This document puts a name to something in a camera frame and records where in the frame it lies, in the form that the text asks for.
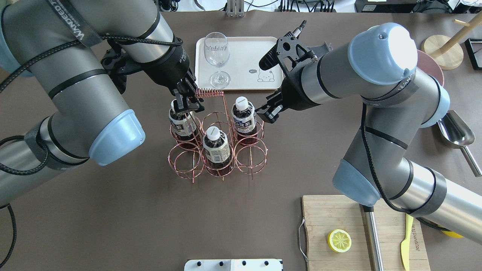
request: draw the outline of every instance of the bottle label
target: bottle label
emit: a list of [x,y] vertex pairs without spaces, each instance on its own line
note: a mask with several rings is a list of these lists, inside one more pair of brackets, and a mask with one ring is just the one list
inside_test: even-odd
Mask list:
[[248,106],[251,109],[251,115],[246,118],[238,118],[233,113],[234,128],[238,133],[247,134],[256,128],[256,113],[254,111],[254,106],[249,103]]
[[192,135],[192,131],[196,130],[196,123],[194,122],[194,119],[191,117],[191,114],[187,115],[187,118],[182,119],[182,120],[174,120],[171,118],[171,115],[169,115],[169,120],[171,121],[171,125],[174,128],[174,132],[178,136],[190,136]]
[[213,163],[223,163],[231,155],[231,149],[229,147],[228,140],[226,139],[226,134],[221,132],[221,137],[224,138],[224,143],[217,148],[210,148],[206,146],[206,142],[203,143],[204,155]]

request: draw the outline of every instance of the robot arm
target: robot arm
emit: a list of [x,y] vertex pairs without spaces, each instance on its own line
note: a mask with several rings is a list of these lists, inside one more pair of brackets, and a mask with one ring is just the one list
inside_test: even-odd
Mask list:
[[[13,72],[51,48],[82,37],[82,25],[62,9],[66,0],[21,0],[1,10],[0,65]],[[173,42],[177,38],[151,0],[72,0],[99,35],[111,34]],[[116,41],[154,82],[176,96],[177,111],[203,110],[195,96],[189,59],[181,46]],[[93,158],[109,164],[141,145],[145,133],[90,48],[79,44],[35,63],[37,77],[58,109],[0,149],[0,205]],[[46,155],[46,166],[34,174]]]
[[370,111],[363,113],[364,123],[340,162],[334,186],[366,206],[373,206],[383,191],[384,198],[412,216],[482,244],[482,197],[403,157],[417,130],[434,125],[450,103],[447,91],[416,63],[414,41],[395,23],[373,27],[336,50],[326,44],[307,48],[288,33],[260,61],[263,69],[279,64],[286,77],[256,112],[273,123],[288,108],[305,110],[361,95]]

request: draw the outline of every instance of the dark liquid bottle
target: dark liquid bottle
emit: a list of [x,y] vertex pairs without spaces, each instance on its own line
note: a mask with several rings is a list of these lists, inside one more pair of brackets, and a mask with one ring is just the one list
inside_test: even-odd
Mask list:
[[[243,96],[238,97],[233,105],[232,112],[237,140],[240,141],[249,136],[257,137],[258,128],[256,127],[256,113],[253,104]],[[247,138],[241,141],[241,144],[252,145],[256,142],[258,142],[257,138]]]
[[169,120],[171,121],[176,141],[181,143],[181,148],[194,149],[194,145],[199,146],[201,144],[201,135],[196,127],[192,113],[187,113],[187,118],[184,113],[176,113],[174,111],[174,101],[171,102],[171,109],[169,109]]
[[225,133],[216,126],[206,130],[203,140],[207,171],[214,176],[225,176],[233,170],[231,147]]

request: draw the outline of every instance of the metal scoop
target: metal scoop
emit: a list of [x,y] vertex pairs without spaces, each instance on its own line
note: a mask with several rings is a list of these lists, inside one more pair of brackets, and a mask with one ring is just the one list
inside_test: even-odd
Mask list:
[[437,123],[443,137],[450,142],[450,146],[462,151],[474,175],[482,176],[481,168],[468,148],[468,145],[474,143],[475,140],[475,135],[469,126],[453,110],[449,110],[445,117]]

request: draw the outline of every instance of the wine glass base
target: wine glass base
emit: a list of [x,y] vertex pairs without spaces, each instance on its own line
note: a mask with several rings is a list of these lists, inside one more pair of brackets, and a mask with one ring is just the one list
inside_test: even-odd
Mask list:
[[223,71],[215,72],[211,76],[211,85],[217,89],[222,89],[227,87],[230,82],[231,82],[231,77],[229,76],[229,74]]

